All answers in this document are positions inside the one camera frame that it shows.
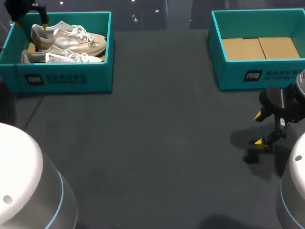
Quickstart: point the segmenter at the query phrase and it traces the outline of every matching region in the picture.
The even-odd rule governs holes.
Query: white sneaker
[[[41,63],[41,62],[64,62],[64,63],[88,63],[103,62],[98,57],[89,56],[86,53],[78,54],[71,50],[64,50],[52,45],[44,52],[30,52],[24,50],[21,53],[21,63]]]
[[[39,50],[46,50],[52,45],[69,49],[76,53],[86,53],[98,56],[106,49],[106,38],[102,35],[86,32],[80,25],[69,25],[60,21],[54,26],[47,27],[34,24],[31,30],[34,45]]]

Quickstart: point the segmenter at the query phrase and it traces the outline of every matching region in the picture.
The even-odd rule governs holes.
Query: shoe sole
[[[44,50],[40,50],[35,46],[35,52],[42,52]],[[92,52],[92,53],[87,53],[89,56],[96,56],[96,57],[101,57],[106,54],[106,48],[104,48],[102,51],[98,50],[97,52]]]
[[[101,57],[104,56],[106,54],[106,48],[104,50],[99,50],[97,52],[93,52],[93,53],[87,53],[89,56],[96,56],[96,57]]]

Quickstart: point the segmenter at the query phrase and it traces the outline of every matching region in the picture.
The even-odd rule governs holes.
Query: cardboard
[[[253,38],[268,38],[258,39],[266,59],[249,60],[245,54],[249,47],[244,42]],[[218,88],[283,88],[295,83],[305,69],[304,41],[305,9],[212,11],[207,42]],[[235,46],[228,47],[230,42]]]
[[[266,59],[299,59],[294,43],[290,37],[258,38]]]
[[[30,52],[35,52],[35,45],[32,42],[29,43],[28,50]],[[105,54],[99,58],[105,61]]]
[[[239,60],[264,60],[265,56],[257,38],[232,38],[222,39],[227,59]]]

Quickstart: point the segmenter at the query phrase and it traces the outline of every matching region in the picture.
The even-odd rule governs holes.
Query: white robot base
[[[305,134],[296,142],[286,164],[276,212],[283,229],[305,229]]]
[[[28,134],[0,124],[0,229],[73,229],[68,183]]]

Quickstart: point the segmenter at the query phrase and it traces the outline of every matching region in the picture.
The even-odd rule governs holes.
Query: dark gray table surface
[[[273,119],[253,121],[259,91],[217,89],[206,37],[118,32],[112,94],[16,101],[16,126],[75,191],[78,228],[280,228],[280,175],[305,123],[246,164]]]

